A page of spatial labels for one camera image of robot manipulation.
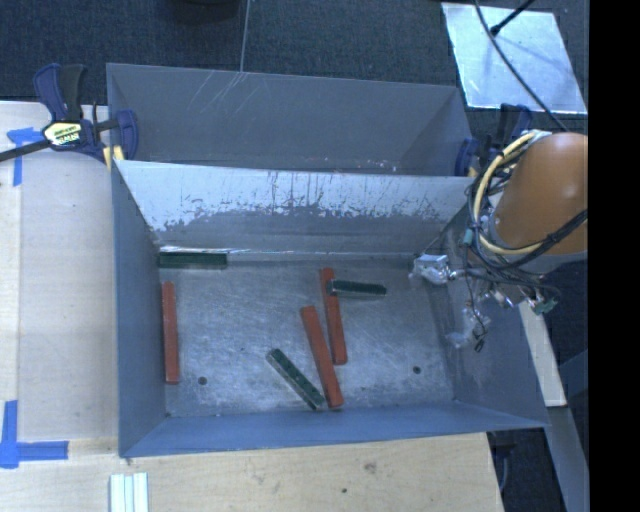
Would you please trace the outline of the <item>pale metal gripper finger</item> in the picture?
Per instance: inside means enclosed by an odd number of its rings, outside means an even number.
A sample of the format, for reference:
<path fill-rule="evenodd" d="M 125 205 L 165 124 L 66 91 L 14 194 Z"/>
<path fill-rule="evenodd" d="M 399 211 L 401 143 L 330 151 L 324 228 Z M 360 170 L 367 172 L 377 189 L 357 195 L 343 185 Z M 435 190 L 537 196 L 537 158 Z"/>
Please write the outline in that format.
<path fill-rule="evenodd" d="M 424 279 L 434 285 L 444 285 L 457 278 L 445 254 L 421 254 L 413 260 L 410 277 Z"/>
<path fill-rule="evenodd" d="M 446 340 L 456 349 L 471 347 L 474 351 L 484 348 L 489 333 L 489 317 L 472 306 L 461 309 L 456 326 L 446 334 Z"/>

